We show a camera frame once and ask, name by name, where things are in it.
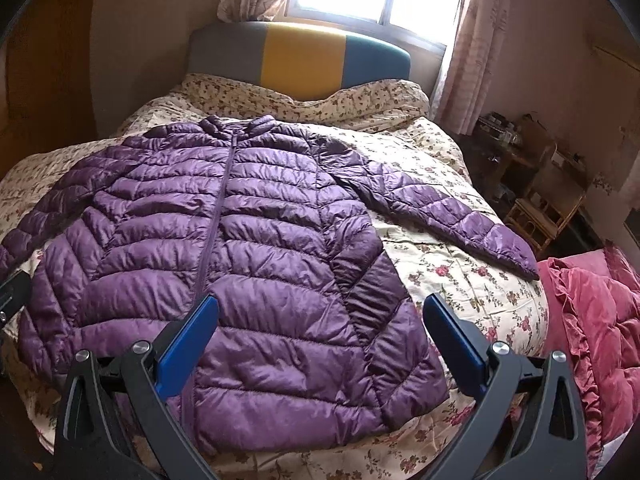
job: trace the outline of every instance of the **purple puffer jacket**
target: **purple puffer jacket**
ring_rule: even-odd
[[[291,450],[389,432],[447,395],[366,206],[532,277],[504,226],[342,143],[265,116],[158,126],[78,162],[0,246],[45,238],[20,352],[57,384],[73,355],[152,340],[204,294],[220,325],[170,406],[197,447]]]

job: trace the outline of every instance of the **floral comforter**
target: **floral comforter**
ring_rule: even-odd
[[[372,160],[413,173],[499,221],[471,186],[458,146],[424,118],[428,105],[420,87],[408,81],[373,82],[341,90],[325,100],[297,102],[257,86],[189,74],[170,94],[140,108],[113,139],[32,155],[18,163],[0,182],[0,236],[15,227],[80,158],[120,142],[122,136],[142,133],[157,124],[197,121],[211,114],[236,119],[271,114],[278,120],[309,123],[311,128],[338,137]],[[548,311],[540,282],[526,282],[428,232],[370,214],[416,309],[421,309],[428,294],[438,292],[459,317],[474,322],[487,339],[507,341],[520,353],[537,354],[542,350]],[[22,268],[33,273],[45,248],[35,251]],[[7,344],[2,358],[41,442],[51,450],[59,396],[19,361],[14,346],[16,326],[14,321],[5,329]],[[233,480],[408,478],[433,460],[473,407],[473,400],[459,393],[449,373],[447,380],[446,402],[391,434],[335,449],[221,454],[208,460],[222,477]],[[143,440],[137,440],[136,447],[146,460],[153,462]]]

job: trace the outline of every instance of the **jacket zipper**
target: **jacket zipper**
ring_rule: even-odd
[[[236,154],[237,146],[238,134],[232,133],[231,149],[229,150],[229,156],[226,160],[225,174],[223,175],[222,182],[220,183],[218,201],[216,202],[216,208],[213,211],[211,223],[209,224],[209,232],[207,233],[207,240],[205,241],[204,249],[200,254],[200,262],[198,263],[198,274],[196,276],[195,290],[193,292],[193,304],[191,305],[191,308],[195,307],[202,301],[204,282],[207,277],[207,268],[209,267],[209,261],[211,258],[211,249],[213,247],[213,243],[216,241],[216,233],[218,232],[218,224],[220,223],[222,205],[225,200],[226,183],[229,180],[229,174],[231,174],[231,165],[234,155]],[[189,440],[193,443],[195,443],[195,406],[193,401],[194,386],[195,371],[189,376],[189,379],[180,394],[180,424]]]

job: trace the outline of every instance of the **bed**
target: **bed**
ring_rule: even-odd
[[[0,182],[0,236],[84,156],[158,124],[199,121],[212,114],[241,120],[271,114],[278,120],[307,123],[500,222],[472,187],[455,142],[425,118],[428,99],[417,84],[406,80],[408,54],[396,47],[312,27],[212,25],[194,33],[189,70],[180,85],[143,105],[113,138],[32,155],[18,163]],[[543,351],[548,309],[540,282],[488,265],[428,232],[370,215],[416,309],[428,294],[437,292],[487,339],[507,341],[522,354]],[[36,250],[22,268],[33,273],[45,250],[46,245]],[[4,366],[40,441],[52,450],[59,395],[20,362],[18,337],[14,320],[5,328]],[[472,410],[473,400],[459,393],[448,372],[446,377],[449,399],[391,434],[334,449],[207,458],[224,478],[408,478],[439,453]],[[144,442],[136,446],[146,453]],[[148,460],[153,460],[151,453]]]

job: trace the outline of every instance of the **jacket sleeve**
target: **jacket sleeve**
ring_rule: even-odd
[[[401,170],[369,160],[339,140],[318,137],[314,143],[319,165],[367,208],[426,228],[524,278],[538,278],[531,248],[507,226]]]
[[[2,239],[0,280],[6,279],[35,249],[57,234],[82,203],[137,167],[140,151],[110,146],[73,165]]]

